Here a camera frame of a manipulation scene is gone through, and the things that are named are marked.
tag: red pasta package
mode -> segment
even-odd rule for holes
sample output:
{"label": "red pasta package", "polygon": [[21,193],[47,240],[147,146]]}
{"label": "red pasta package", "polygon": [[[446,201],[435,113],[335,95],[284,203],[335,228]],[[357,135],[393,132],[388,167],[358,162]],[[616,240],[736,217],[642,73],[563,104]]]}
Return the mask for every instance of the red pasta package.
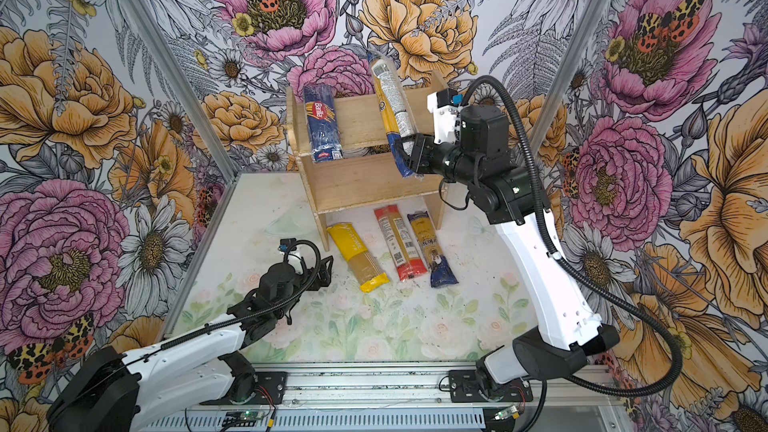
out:
{"label": "red pasta package", "polygon": [[427,268],[418,256],[418,249],[408,233],[406,222],[402,220],[397,206],[381,207],[374,213],[379,220],[379,227],[386,239],[389,253],[392,254],[392,260],[395,261],[400,280],[426,274]]}

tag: spaghetti package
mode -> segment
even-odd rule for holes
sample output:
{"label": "spaghetti package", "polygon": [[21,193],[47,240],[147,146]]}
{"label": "spaghetti package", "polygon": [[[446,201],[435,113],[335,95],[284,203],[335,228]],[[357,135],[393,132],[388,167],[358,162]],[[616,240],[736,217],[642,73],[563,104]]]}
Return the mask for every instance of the spaghetti package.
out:
{"label": "spaghetti package", "polygon": [[327,84],[309,84],[304,86],[303,93],[312,161],[327,162],[342,158],[339,125],[333,107],[333,89]]}
{"label": "spaghetti package", "polygon": [[341,251],[346,263],[350,265],[352,273],[360,283],[360,290],[367,293],[389,282],[389,278],[368,252],[368,247],[362,243],[352,224],[344,222],[330,226],[328,233]]}
{"label": "spaghetti package", "polygon": [[[395,150],[395,140],[400,137],[408,137],[417,133],[416,123],[413,120],[411,109],[408,106],[406,92],[397,75],[397,67],[389,57],[380,53],[369,52],[368,63],[373,78],[373,88],[379,97],[379,111],[384,121],[384,130],[395,164],[403,177],[414,176],[413,171],[406,166],[402,157]],[[403,149],[410,154],[413,143],[404,144]]]}
{"label": "spaghetti package", "polygon": [[457,284],[456,276],[437,242],[435,227],[432,225],[429,214],[426,211],[408,214],[408,220],[413,227],[413,233],[416,234],[416,240],[422,248],[422,254],[427,260],[427,266],[431,273],[429,283],[432,288]]}
{"label": "spaghetti package", "polygon": [[392,260],[395,261],[400,280],[404,281],[407,278],[426,274],[427,269],[418,256],[418,250],[413,244],[406,222],[402,220],[397,206],[381,207],[376,209],[374,213],[379,220],[379,227],[384,234],[384,239],[386,239],[389,253],[392,254]]}

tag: white label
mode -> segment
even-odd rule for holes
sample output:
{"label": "white label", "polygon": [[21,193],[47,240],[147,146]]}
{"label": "white label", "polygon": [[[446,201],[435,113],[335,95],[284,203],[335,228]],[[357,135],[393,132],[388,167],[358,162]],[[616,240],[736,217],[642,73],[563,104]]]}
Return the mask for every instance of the white label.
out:
{"label": "white label", "polygon": [[395,227],[397,227],[397,231],[400,233],[402,244],[406,246],[406,254],[408,254],[408,260],[410,261],[414,258],[418,258],[418,251],[416,250],[416,246],[413,245],[411,235],[408,234],[408,228],[406,227],[406,223],[402,220],[402,218],[395,218]]}
{"label": "white label", "polygon": [[406,258],[402,256],[400,245],[397,242],[397,237],[395,237],[395,231],[393,231],[392,226],[389,225],[389,217],[381,217],[379,219],[379,225],[384,233],[384,239],[389,248],[389,253],[392,254],[392,260],[395,261],[395,267],[400,267],[401,265],[406,264],[407,261]]}

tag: black mounting plate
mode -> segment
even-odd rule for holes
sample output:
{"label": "black mounting plate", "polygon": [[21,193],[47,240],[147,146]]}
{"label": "black mounting plate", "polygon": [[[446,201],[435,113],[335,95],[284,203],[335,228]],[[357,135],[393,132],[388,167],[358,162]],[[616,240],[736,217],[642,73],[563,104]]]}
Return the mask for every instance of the black mounting plate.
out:
{"label": "black mounting plate", "polygon": [[[272,397],[274,405],[283,403],[283,394],[285,393],[287,372],[256,372],[255,380],[258,385],[265,388]],[[202,405],[267,405],[269,402],[260,390],[254,390],[250,398],[243,403],[235,403],[228,399],[208,400]]]}
{"label": "black mounting plate", "polygon": [[451,402],[466,404],[467,402],[531,402],[533,391],[531,385],[526,387],[522,379],[515,379],[504,386],[504,395],[485,397],[480,391],[480,385],[474,370],[450,370],[448,386],[451,388]]}

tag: blue barilla pasta package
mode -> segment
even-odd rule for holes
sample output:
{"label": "blue barilla pasta package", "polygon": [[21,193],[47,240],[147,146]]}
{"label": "blue barilla pasta package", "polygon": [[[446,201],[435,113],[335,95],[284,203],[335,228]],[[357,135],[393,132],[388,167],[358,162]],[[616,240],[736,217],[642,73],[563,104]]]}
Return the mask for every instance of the blue barilla pasta package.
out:
{"label": "blue barilla pasta package", "polygon": [[326,84],[304,86],[306,127],[312,145],[312,161],[328,162],[342,158],[339,125],[333,105],[333,89]]}

